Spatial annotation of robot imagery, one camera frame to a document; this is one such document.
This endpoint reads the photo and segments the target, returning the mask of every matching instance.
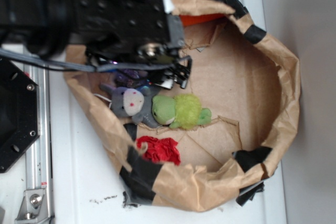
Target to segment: crumpled brown paper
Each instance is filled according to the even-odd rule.
[[[250,15],[237,20],[234,10],[212,0],[172,0],[175,15],[224,14],[226,18],[185,28],[183,54],[193,58],[190,82],[185,90],[175,87],[162,94],[194,93],[213,114],[211,124],[191,131],[167,127],[150,129],[140,124],[138,137],[171,137],[179,144],[181,166],[165,163],[152,190],[153,205],[206,211],[239,195],[239,189],[271,176],[298,126],[299,61],[282,43],[267,34],[252,45],[242,36],[253,24]],[[198,47],[207,46],[202,52]],[[67,60],[84,61],[83,46],[67,50]],[[127,163],[134,146],[123,123],[92,93],[112,74],[65,73],[74,96],[92,123],[117,172]],[[263,165],[246,173],[232,152],[272,148]]]

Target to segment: green plush toy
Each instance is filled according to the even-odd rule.
[[[201,102],[194,94],[179,94],[172,97],[153,97],[152,113],[155,120],[170,128],[181,127],[190,130],[196,125],[211,122],[211,111],[202,109]]]

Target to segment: red cloth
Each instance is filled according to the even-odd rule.
[[[151,136],[142,136],[137,139],[137,147],[141,148],[141,144],[147,142],[148,149],[143,154],[143,158],[151,160],[153,163],[159,161],[174,162],[175,165],[181,163],[180,153],[176,148],[178,142],[172,138],[157,139]]]

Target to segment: stuffed toy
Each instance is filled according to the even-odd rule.
[[[153,97],[152,113],[155,120],[170,128],[181,127],[190,130],[196,125],[211,122],[211,111],[202,109],[199,98],[193,94],[179,94],[172,97]]]
[[[119,118],[132,117],[134,123],[144,123],[151,128],[161,126],[152,115],[152,99],[160,91],[157,86],[145,86],[139,89],[125,87],[115,88],[108,84],[101,84],[100,89],[109,93],[111,110]]]
[[[147,85],[148,73],[141,70],[120,69],[116,73],[115,83],[117,87],[136,89]]]

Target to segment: black hexagonal plate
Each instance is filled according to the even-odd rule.
[[[7,172],[38,138],[38,85],[0,58],[0,173]]]

